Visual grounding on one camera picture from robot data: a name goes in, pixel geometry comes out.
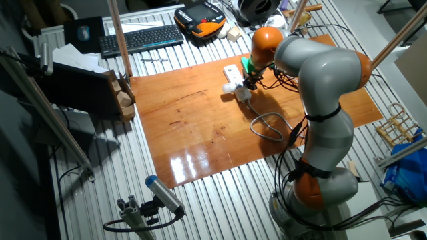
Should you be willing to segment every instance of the black keyboard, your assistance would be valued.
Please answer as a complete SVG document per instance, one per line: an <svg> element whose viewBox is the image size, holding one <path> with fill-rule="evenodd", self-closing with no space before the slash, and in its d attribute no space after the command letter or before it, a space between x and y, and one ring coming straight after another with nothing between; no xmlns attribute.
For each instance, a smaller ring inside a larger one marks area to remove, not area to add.
<svg viewBox="0 0 427 240"><path fill-rule="evenodd" d="M132 54L182 44L184 38L177 25L167 25L125 33L125 40L127 51ZM103 59L120 56L115 35L100 37L99 45Z"/></svg>

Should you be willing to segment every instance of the wooden tabletop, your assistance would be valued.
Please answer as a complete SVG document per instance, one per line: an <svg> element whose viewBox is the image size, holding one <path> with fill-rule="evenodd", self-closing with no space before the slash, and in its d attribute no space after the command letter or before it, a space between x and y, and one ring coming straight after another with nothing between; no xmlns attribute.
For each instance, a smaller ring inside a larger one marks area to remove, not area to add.
<svg viewBox="0 0 427 240"><path fill-rule="evenodd" d="M314 41L333 45L329 35ZM157 176L169 187L237 167L279 153L284 142L265 140L250 131L256 117L244 103L232 94L224 95L227 83L222 69L236 64L240 55L147 77L132 77L131 88ZM272 71L264 73L264 84L276 78ZM291 126L304 117L298 93L282 87L252 91L250 99L259 113L277 112ZM343 95L342 109L353 120L354 127L382 118L365 89ZM285 139L290 129L279 118L269 116L267 122L280 130ZM264 135L277 137L265 125L256 123L254 129Z"/></svg>

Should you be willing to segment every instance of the blue bag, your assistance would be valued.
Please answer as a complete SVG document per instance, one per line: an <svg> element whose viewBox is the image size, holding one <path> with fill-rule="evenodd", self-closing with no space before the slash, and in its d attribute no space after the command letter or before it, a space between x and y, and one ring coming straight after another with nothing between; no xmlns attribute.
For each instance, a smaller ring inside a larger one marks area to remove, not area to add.
<svg viewBox="0 0 427 240"><path fill-rule="evenodd" d="M422 138L414 138L414 143ZM397 144L392 155L413 143ZM408 198L420 207L427 206L427 149L422 148L391 164L382 177L381 187Z"/></svg>

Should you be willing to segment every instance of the metal pole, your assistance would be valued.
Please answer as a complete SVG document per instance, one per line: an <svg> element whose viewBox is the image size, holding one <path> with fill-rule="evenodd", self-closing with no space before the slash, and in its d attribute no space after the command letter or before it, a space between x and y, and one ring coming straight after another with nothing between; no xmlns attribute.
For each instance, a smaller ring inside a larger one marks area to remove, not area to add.
<svg viewBox="0 0 427 240"><path fill-rule="evenodd" d="M427 146L427 137L423 137L422 139L418 140L417 142L415 142L415 143L407 146L406 148L402 149L400 152L398 152L394 155L391 155L384 160L381 160L379 162L378 166L381 169L386 168L390 164L401 160L402 158L420 150L421 148L423 148L425 146Z"/></svg>
<svg viewBox="0 0 427 240"><path fill-rule="evenodd" d="M295 31L296 26L298 25L298 22L300 21L300 17L302 12L304 11L304 8L307 5L308 0L300 0L298 3L298 6L296 6L294 16L292 17L291 24L289 24L288 31L293 33Z"/></svg>
<svg viewBox="0 0 427 240"><path fill-rule="evenodd" d="M13 57L19 58L18 54L11 47L8 48L7 53ZM81 167L86 171L92 171L91 162L86 157L83 150L81 150L73 135L68 131L67 127L53 110L50 102L47 100L34 78L28 77L22 65L16 60L0 56L0 64L3 65L14 82L16 82L18 87L24 92L25 96L28 97L28 100L34 105L50 128L52 128L62 144L74 157L76 157Z"/></svg>
<svg viewBox="0 0 427 240"><path fill-rule="evenodd" d="M131 62L129 61L129 53L127 52L125 35L121 28L119 7L117 6L116 0L107 0L109 12L111 14L111 19L113 20L115 36L117 37L117 43L119 44L119 49L121 53L121 58L123 59L123 64L125 65L126 77L130 78L133 76Z"/></svg>
<svg viewBox="0 0 427 240"><path fill-rule="evenodd" d="M372 69L375 69L379 64L399 45L401 40L407 36L411 30L427 15L427 3L415 14L411 20L399 31L398 34L387 44L387 46L375 57L372 61Z"/></svg>

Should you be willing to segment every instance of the metal table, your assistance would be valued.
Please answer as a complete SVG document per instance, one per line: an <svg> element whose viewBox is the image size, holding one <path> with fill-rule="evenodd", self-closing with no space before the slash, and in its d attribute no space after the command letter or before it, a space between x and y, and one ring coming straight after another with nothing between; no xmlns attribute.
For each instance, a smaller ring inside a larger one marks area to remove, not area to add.
<svg viewBox="0 0 427 240"><path fill-rule="evenodd" d="M321 3L324 7L321 11L312 12L312 25L334 23L348 28L330 0L310 0L308 4L316 3ZM296 8L295 3L290 2L290 5ZM172 24L173 12L178 7L125 14L121 19L122 23L163 21L166 25ZM111 17L103 18L103 22L105 34L108 35L107 29L113 27ZM357 40L341 29L320 27L310 29L308 33L310 37L328 33L337 46L363 52ZM133 74L153 75L248 53L250 37L244 35L235 43L216 39L199 48L185 42L175 47L136 53L130 57ZM41 35L34 38L36 55L42 42L51 44L53 48L62 47L65 44L63 27L43 29ZM141 62L143 58L159 57L169 61ZM121 57L100 59L99 63L104 68L125 73ZM372 77L365 88L383 116L391 117L387 106L401 101L387 82ZM372 182L377 198L385 197L386 194L379 186L382 171L373 158L385 158L391 151L375 131L375 127L384 121L355 129L353 146L339 164L340 167L348 167L349 160L355 161L359 176L364 181ZM143 203L153 197L144 181L148 175L155 175L155 169L139 116L121 125L103 121L97 126L95 136L89 150L96 177L93 183L84 179L81 170L78 170L76 174L65 176L58 186L56 179L66 170L76 167L77 163L63 149L58 150L50 159L61 238L137 239L135 233L105 232L102 224L119 219L119 209L115 202L117 199L135 195L139 203ZM288 162L283 171L294 167L290 155L298 158L302 148L304 147L293 149L286 155ZM158 239L279 239L281 232L268 211L268 197L273 190L274 162L275 156L260 159L174 188L173 192L186 207L187 217L172 226L155 230L155 236ZM62 199L59 198L59 187ZM384 207L382 210L385 212L392 208ZM159 214L161 223L170 221L171 217L167 210Z"/></svg>

